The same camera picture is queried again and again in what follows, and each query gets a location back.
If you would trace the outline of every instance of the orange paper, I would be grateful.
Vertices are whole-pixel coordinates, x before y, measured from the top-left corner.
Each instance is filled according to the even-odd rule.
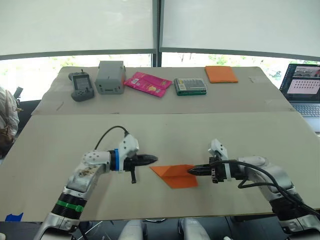
[[[238,79],[230,66],[206,66],[210,83],[237,83]]]
[[[151,166],[150,168],[172,189],[197,187],[196,176],[188,173],[194,165]]]

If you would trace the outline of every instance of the snack bag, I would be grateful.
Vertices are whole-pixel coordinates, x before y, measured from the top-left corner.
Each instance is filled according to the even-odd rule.
[[[143,79],[143,80],[148,81],[149,83],[156,85],[157,87],[162,88],[162,89],[167,89],[172,84],[172,81],[170,81],[170,80],[166,80],[166,79],[163,79],[163,78],[160,78],[157,76],[152,76],[152,75],[149,75],[149,74],[146,74],[143,72],[139,72],[139,71],[137,71],[132,76],[132,78]]]
[[[131,77],[127,81],[125,81],[124,85],[140,90],[147,94],[155,95],[159,98],[162,98],[166,93],[166,90],[164,88],[160,88],[157,85],[152,84],[144,79],[134,77]]]

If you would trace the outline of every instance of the black cable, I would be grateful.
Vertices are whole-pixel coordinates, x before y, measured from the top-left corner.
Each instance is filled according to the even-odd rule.
[[[272,183],[270,182],[256,182],[256,183],[252,183],[252,184],[245,184],[245,182],[248,180],[248,177],[246,177],[245,179],[243,179],[241,181],[241,183],[238,185],[239,189],[245,189],[245,188],[252,188],[252,187],[257,187],[257,186],[272,186],[275,187],[279,193],[281,193],[281,195],[287,199],[289,202],[291,202],[292,204],[297,205],[298,207],[303,208],[304,210],[306,210],[307,212],[316,215],[318,218],[320,218],[320,213],[318,213],[316,210],[314,210],[312,207],[308,206],[307,204],[305,204],[302,200],[298,199],[296,196],[294,196],[293,194],[291,194],[289,191],[287,191],[286,189],[284,189],[283,187],[281,187],[276,179],[266,170],[246,163],[246,162],[242,162],[242,161],[230,161],[230,160],[224,160],[224,161],[216,161],[214,163],[211,164],[211,167],[215,167],[216,165],[220,165],[220,164],[234,164],[234,165],[240,165],[240,166],[245,166],[254,170],[257,170],[263,174],[265,174],[268,178],[270,178],[270,180],[272,181]]]
[[[101,142],[102,139],[105,137],[105,135],[107,135],[107,133],[109,133],[112,129],[115,129],[115,128],[120,128],[120,129],[122,129],[122,130],[124,131],[124,136],[126,136],[126,135],[129,134],[129,132],[127,131],[127,129],[125,129],[123,126],[119,126],[119,125],[113,126],[113,127],[109,128],[109,129],[102,135],[102,137],[100,138],[100,140],[98,141],[98,143],[95,145],[94,150],[97,150],[100,142]]]

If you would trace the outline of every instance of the green band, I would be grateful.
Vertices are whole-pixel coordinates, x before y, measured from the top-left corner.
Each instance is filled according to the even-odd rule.
[[[62,207],[68,208],[68,209],[73,209],[73,210],[75,210],[76,212],[79,212],[79,213],[82,213],[82,211],[84,210],[84,207],[81,206],[81,205],[74,205],[74,204],[67,203],[67,202],[64,202],[64,201],[61,201],[61,200],[58,200],[56,202],[56,204],[58,204],[58,205],[60,205]]]

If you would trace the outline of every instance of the white table surface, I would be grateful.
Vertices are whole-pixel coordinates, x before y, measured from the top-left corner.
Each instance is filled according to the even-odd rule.
[[[259,67],[233,67],[238,83],[209,83],[204,67],[128,67],[126,78],[143,72],[173,81],[175,78],[203,78],[207,95],[177,96],[171,85],[159,98],[130,87],[124,94],[100,95],[95,87],[97,67],[83,67],[89,73],[95,97],[76,102],[68,74],[81,67],[63,67],[44,94],[33,115],[47,114],[189,114],[295,111]]]
[[[297,112],[206,114],[34,115],[0,166],[0,219],[23,214],[43,221],[82,155],[103,132],[123,125],[139,141],[141,154],[158,156],[152,166],[205,164],[208,144],[219,139],[230,159],[258,155],[283,167],[304,201],[320,208],[320,140]],[[100,149],[115,148],[123,137],[114,130]],[[225,216],[270,213],[257,187],[239,181],[213,185],[197,177],[198,187],[171,189],[148,166],[105,174],[81,220]]]

